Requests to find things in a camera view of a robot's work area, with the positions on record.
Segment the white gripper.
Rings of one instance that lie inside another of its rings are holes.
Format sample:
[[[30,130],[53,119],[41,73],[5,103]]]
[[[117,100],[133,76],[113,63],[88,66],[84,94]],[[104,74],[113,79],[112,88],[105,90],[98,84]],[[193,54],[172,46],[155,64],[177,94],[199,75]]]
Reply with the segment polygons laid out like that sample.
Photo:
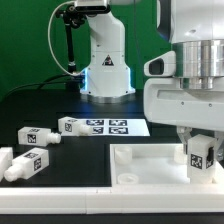
[[[217,157],[223,157],[224,78],[215,79],[213,84],[211,90],[183,90],[174,78],[148,79],[143,94],[144,115],[153,123],[178,126],[184,153],[191,128],[216,131],[214,149]]]

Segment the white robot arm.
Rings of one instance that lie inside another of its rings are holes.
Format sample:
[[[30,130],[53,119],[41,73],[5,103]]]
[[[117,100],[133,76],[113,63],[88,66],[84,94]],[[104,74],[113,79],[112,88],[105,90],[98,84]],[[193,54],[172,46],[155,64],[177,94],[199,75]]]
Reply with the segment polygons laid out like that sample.
[[[115,102],[134,93],[124,59],[124,26],[111,7],[135,0],[79,0],[90,26],[91,60],[81,94]],[[171,49],[144,62],[148,121],[172,125],[183,142],[193,128],[224,142],[224,0],[155,0],[156,31]]]

